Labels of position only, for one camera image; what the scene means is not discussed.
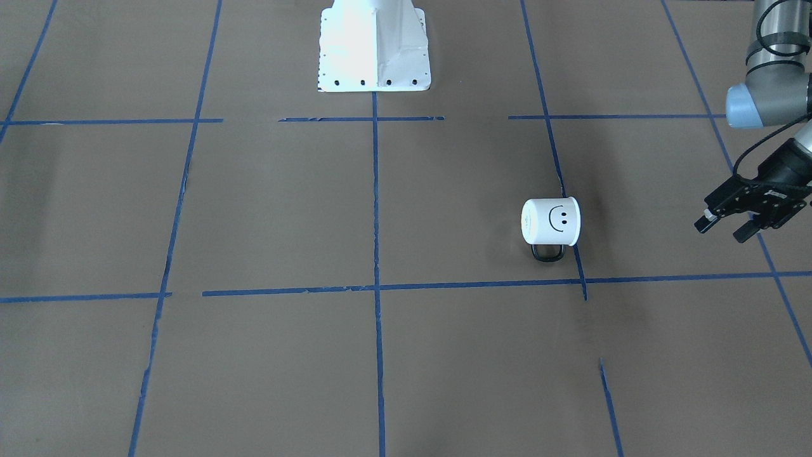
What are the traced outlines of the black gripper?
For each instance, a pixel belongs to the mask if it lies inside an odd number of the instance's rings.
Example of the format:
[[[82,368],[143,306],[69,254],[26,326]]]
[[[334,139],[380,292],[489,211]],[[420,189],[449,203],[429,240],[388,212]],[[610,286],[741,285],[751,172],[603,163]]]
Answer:
[[[707,208],[694,222],[705,234],[722,218],[751,212],[753,217],[733,233],[738,243],[747,242],[765,229],[779,229],[806,207],[810,195],[810,138],[789,138],[757,167],[757,176],[738,173],[743,159],[768,139],[749,147],[734,164],[733,173],[705,197]]]

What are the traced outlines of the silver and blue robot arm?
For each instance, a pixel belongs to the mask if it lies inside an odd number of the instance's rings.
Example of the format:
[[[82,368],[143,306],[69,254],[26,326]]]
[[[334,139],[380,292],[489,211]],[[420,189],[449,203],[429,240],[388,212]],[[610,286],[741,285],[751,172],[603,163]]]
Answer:
[[[811,180],[810,2],[757,1],[743,82],[728,89],[726,116],[732,128],[767,128],[766,141],[799,126],[757,166],[753,177],[740,173],[742,152],[731,176],[705,197],[707,208],[694,223],[704,234],[719,220],[747,212],[733,233],[743,243],[766,229],[779,229],[808,205]]]

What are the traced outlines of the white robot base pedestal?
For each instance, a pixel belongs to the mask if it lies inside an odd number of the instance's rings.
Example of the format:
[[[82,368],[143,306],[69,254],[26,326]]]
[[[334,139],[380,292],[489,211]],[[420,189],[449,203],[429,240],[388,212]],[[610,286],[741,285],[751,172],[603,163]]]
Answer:
[[[320,26],[320,92],[430,89],[426,14],[412,1],[334,1]]]

